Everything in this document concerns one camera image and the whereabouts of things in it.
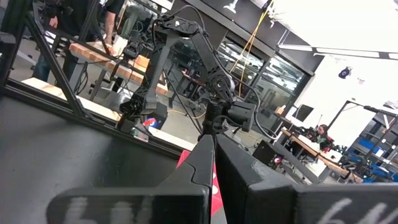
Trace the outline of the wooden office desk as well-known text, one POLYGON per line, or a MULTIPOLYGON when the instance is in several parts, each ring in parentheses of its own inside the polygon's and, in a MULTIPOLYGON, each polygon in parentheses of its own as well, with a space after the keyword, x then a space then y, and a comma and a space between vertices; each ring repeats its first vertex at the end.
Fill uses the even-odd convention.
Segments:
POLYGON ((330 170, 333 170, 344 177, 347 177, 348 179, 351 179, 354 183, 360 184, 363 183, 363 179, 360 178, 358 175, 350 173, 349 170, 344 169, 338 165, 337 162, 331 159, 331 154, 330 153, 324 153, 319 149, 314 149, 310 147, 309 144, 307 144, 305 141, 302 141, 299 137, 295 136, 293 133, 288 131, 286 128, 282 128, 281 132, 284 133, 286 136, 291 138, 291 140, 297 142, 299 145, 301 145, 307 152, 309 152, 311 155, 315 156, 319 160, 323 161, 324 164, 329 168, 330 170))

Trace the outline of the black computer case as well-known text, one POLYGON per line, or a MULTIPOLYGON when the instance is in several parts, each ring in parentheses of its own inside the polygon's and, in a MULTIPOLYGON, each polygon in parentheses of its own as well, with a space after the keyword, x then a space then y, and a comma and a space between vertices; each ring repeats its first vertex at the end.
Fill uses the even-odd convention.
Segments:
POLYGON ((278 153, 277 148, 273 144, 264 140, 257 145, 252 156, 274 170, 276 170, 284 158, 282 154, 278 153))

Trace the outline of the black monitor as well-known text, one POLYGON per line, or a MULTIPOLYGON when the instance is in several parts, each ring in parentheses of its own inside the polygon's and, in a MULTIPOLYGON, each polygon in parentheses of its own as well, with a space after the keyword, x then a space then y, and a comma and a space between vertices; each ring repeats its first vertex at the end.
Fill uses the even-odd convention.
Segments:
POLYGON ((292 118, 295 121, 304 122, 308 116, 312 113, 313 108, 311 106, 301 104, 292 114, 292 118))

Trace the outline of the black aluminium frame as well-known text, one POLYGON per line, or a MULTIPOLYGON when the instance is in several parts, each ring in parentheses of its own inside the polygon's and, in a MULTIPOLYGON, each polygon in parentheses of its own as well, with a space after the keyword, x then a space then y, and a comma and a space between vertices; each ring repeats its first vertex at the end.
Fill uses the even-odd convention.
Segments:
POLYGON ((194 150, 194 144, 152 127, 144 130, 149 135, 148 141, 135 138, 112 127, 116 123, 114 120, 84 108, 67 83, 67 78, 55 58, 55 54, 49 49, 39 25, 37 25, 33 15, 29 12, 31 5, 32 0, 9 0, 7 4, 2 25, 0 26, 0 33, 6 35, 13 42, 0 44, 0 96, 21 100, 25 103, 32 103, 34 106, 42 106, 43 110, 47 112, 53 112, 59 116, 74 119, 85 126, 98 129, 136 144, 151 144, 161 150, 175 154, 177 157, 186 156, 194 150), (62 107, 56 104, 56 101, 59 99, 56 96, 49 95, 47 92, 41 92, 29 85, 9 80, 9 74, 17 57, 17 50, 21 44, 25 28, 30 30, 41 52, 49 61, 50 68, 67 99, 68 104, 66 106, 62 107))

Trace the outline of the metal shelving rack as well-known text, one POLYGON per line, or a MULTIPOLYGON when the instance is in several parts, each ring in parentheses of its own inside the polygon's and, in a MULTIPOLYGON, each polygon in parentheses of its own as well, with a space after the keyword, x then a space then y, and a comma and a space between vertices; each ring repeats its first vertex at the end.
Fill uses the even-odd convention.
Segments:
POLYGON ((398 109, 364 106, 373 117, 349 148, 366 183, 398 183, 398 109))

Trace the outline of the person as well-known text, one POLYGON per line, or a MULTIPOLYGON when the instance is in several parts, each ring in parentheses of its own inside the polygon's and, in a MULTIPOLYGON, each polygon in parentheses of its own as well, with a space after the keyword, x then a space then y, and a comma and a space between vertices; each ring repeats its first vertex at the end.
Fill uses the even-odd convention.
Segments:
POLYGON ((323 152, 329 152, 334 140, 328 135, 328 126, 321 124, 314 130, 313 142, 316 142, 320 146, 320 150, 323 152))
MULTIPOLYGON (((65 3, 72 9, 70 13, 59 12, 52 18, 44 19, 45 27, 51 26, 72 36, 79 36, 83 28, 89 7, 93 0, 66 0, 65 3)), ((104 22, 104 42, 111 53, 113 30, 115 20, 125 0, 99 0, 97 5, 96 18, 104 22)), ((43 55, 40 55, 35 65, 32 76, 42 81, 49 78, 50 66, 43 55)))

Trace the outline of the wooden work table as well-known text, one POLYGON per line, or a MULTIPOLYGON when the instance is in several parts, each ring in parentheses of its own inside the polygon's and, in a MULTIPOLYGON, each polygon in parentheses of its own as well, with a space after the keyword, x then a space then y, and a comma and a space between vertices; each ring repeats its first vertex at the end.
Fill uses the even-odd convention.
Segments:
MULTIPOLYGON (((69 50, 72 55, 83 59, 86 62, 93 62, 95 65, 102 66, 105 70, 112 72, 116 66, 117 61, 111 60, 104 55, 99 54, 81 44, 74 43, 69 46, 69 50)), ((134 83, 140 85, 144 79, 146 68, 149 64, 149 59, 143 55, 139 55, 138 58, 130 60, 128 65, 120 65, 116 70, 116 76, 131 80, 134 83)), ((164 73, 159 78, 156 93, 166 95, 168 92, 167 81, 164 78, 164 73)))

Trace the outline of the pink-red plastic bin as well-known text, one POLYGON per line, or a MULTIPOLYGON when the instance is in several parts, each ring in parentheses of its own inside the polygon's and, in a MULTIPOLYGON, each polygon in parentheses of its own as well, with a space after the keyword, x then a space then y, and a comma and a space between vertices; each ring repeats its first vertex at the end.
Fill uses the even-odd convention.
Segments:
MULTIPOLYGON (((177 162, 177 166, 176 168, 178 168, 183 161, 188 157, 188 155, 190 154, 190 151, 188 150, 183 150, 178 162, 177 162)), ((213 172, 216 173, 216 166, 215 164, 213 164, 213 172)), ((216 178, 213 179, 213 185, 216 185, 219 189, 218 193, 216 195, 212 194, 212 198, 211 198, 211 216, 214 216, 216 214, 216 212, 221 209, 223 207, 223 201, 221 198, 221 192, 220 192, 220 187, 219 187, 219 183, 218 183, 218 178, 216 175, 216 178)))

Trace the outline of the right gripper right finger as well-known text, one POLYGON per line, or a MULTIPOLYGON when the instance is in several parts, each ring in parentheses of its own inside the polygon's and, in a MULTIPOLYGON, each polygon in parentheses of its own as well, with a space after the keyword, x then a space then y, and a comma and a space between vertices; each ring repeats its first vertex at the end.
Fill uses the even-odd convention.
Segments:
POLYGON ((216 144, 228 224, 398 224, 397 184, 296 184, 226 136, 216 144))

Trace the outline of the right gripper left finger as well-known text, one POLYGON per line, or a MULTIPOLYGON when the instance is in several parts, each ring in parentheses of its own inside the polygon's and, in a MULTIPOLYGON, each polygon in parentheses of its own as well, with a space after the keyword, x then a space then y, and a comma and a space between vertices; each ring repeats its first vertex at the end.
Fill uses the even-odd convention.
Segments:
POLYGON ((47 224, 210 224, 214 152, 206 134, 156 187, 67 190, 50 201, 47 224))

